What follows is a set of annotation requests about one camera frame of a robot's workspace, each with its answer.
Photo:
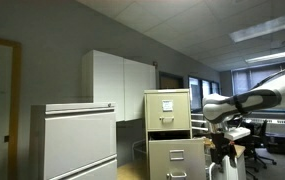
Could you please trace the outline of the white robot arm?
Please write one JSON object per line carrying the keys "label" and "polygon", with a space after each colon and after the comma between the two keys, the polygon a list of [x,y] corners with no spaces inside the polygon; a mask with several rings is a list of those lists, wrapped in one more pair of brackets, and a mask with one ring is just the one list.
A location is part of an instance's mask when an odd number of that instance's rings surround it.
{"label": "white robot arm", "polygon": [[230,97],[210,94],[202,100],[204,119],[210,124],[210,135],[214,148],[210,150],[211,160],[222,166],[223,159],[228,157],[230,165],[236,167],[234,134],[229,130],[227,121],[236,116],[243,117],[252,111],[262,109],[285,109],[285,69],[260,81],[251,90]]}

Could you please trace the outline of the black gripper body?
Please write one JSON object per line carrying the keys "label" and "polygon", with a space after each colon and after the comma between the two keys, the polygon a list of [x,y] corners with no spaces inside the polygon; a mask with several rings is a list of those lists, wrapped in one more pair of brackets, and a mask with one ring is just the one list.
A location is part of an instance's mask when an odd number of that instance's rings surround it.
{"label": "black gripper body", "polygon": [[221,164],[225,156],[228,156],[232,163],[235,163],[236,150],[233,144],[224,137],[223,133],[212,134],[214,147],[211,149],[211,160]]}

